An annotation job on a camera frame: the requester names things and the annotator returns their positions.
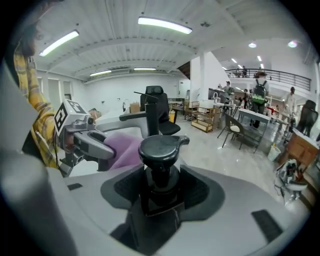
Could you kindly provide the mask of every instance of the black office chair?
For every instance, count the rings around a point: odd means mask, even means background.
[[[161,86],[147,86],[145,88],[145,94],[158,98],[156,104],[156,111],[159,120],[159,130],[163,135],[173,135],[180,131],[180,126],[169,121],[169,102],[168,96],[164,93]],[[152,101],[151,97],[146,95],[140,96],[140,111],[145,111],[145,104]]]
[[[301,111],[300,121],[296,129],[304,135],[310,137],[310,131],[318,119],[318,112],[314,109],[308,108],[305,104]]]

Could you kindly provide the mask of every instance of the trash can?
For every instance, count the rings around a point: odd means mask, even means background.
[[[280,149],[272,145],[270,152],[268,154],[269,160],[274,161],[277,158],[277,156],[279,156],[280,153],[281,153]]]

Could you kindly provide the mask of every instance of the backpack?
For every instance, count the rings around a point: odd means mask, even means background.
[[[252,102],[257,103],[257,104],[264,104],[265,103],[265,85],[267,83],[267,80],[264,81],[263,84],[260,84],[258,82],[258,79],[256,81],[256,86],[253,90],[253,95],[252,95]]]

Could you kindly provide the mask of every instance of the white ceiling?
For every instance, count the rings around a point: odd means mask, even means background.
[[[180,23],[193,31],[187,35],[139,25],[139,16]],[[202,27],[203,22],[211,26]],[[75,29],[78,37],[45,57],[38,55]],[[118,68],[170,72],[202,52],[252,40],[306,40],[277,0],[65,0],[41,18],[39,30],[43,39],[36,43],[37,68],[83,80],[90,73]]]
[[[272,57],[278,54],[297,56],[301,63],[305,61],[306,64],[315,59],[317,52],[308,38],[300,39],[296,48],[288,47],[290,40],[289,38],[255,40],[256,48],[250,48],[248,45],[251,41],[245,41],[213,50],[212,53],[227,69],[237,69],[238,64],[246,66],[247,69],[258,69],[263,63],[265,69],[271,70]]]

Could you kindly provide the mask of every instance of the railing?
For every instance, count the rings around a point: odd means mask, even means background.
[[[270,69],[247,68],[246,70],[245,72],[243,69],[237,68],[228,69],[225,72],[229,78],[256,78],[257,72],[265,72],[267,80],[286,83],[310,91],[311,79],[297,74]]]

